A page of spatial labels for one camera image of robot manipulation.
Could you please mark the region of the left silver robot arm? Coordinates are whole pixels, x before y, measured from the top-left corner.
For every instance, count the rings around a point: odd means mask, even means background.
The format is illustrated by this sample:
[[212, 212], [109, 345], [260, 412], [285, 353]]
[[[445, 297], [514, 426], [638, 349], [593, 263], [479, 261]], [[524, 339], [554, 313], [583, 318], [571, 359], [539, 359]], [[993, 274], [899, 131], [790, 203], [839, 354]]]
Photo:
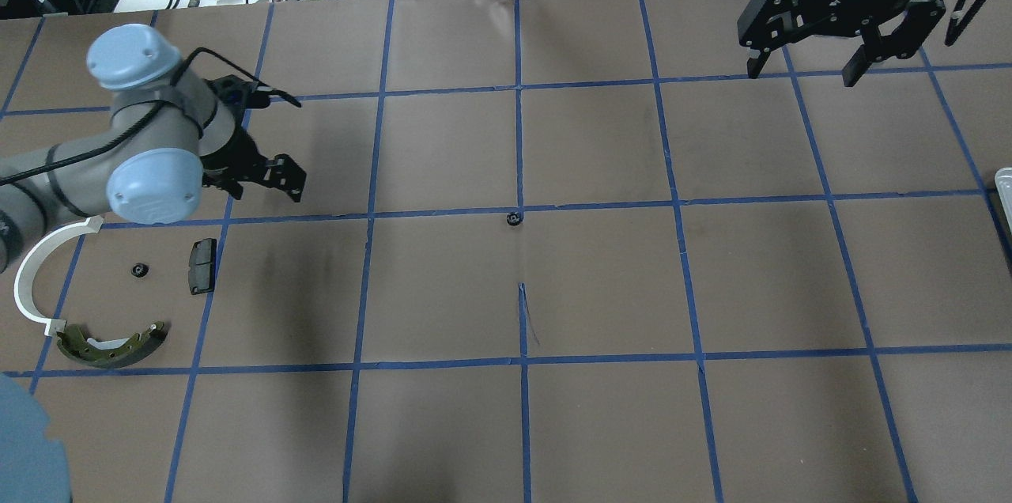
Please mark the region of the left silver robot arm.
[[243, 68], [205, 79], [155, 28], [126, 24], [92, 43], [86, 66], [112, 94], [102, 133], [2, 160], [1, 264], [9, 268], [73, 219], [116, 214], [141, 225], [186, 221], [214, 188], [241, 199], [246, 183], [301, 200], [307, 175], [285, 153], [265, 157], [243, 125], [272, 99], [299, 100]]

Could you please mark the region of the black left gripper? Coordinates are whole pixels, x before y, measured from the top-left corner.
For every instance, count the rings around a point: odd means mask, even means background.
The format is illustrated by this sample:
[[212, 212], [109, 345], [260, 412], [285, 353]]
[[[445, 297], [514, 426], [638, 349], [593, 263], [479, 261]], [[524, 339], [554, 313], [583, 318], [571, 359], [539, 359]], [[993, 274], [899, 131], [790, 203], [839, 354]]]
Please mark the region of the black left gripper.
[[218, 150], [202, 157], [202, 186], [224, 191], [232, 199], [242, 199], [243, 183], [256, 183], [285, 193], [294, 203], [301, 201], [307, 173], [290, 156], [267, 160], [241, 124]]

